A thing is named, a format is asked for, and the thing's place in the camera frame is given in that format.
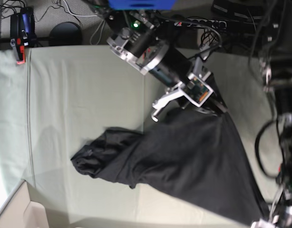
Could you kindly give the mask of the robot arm image right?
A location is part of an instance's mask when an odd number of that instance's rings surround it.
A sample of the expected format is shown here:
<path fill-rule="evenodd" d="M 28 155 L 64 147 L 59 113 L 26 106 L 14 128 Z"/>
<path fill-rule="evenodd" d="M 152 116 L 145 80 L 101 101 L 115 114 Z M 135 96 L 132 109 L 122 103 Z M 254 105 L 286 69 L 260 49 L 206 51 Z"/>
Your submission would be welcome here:
<path fill-rule="evenodd" d="M 264 131 L 271 125 L 283 124 L 277 131 L 282 162 L 274 179 L 278 190 L 267 218 L 253 223 L 254 228 L 292 228 L 292 0 L 269 0 L 257 24 L 251 52 L 258 50 L 260 73 L 254 79 L 267 93 L 276 114 L 256 136 L 255 154 Z"/>

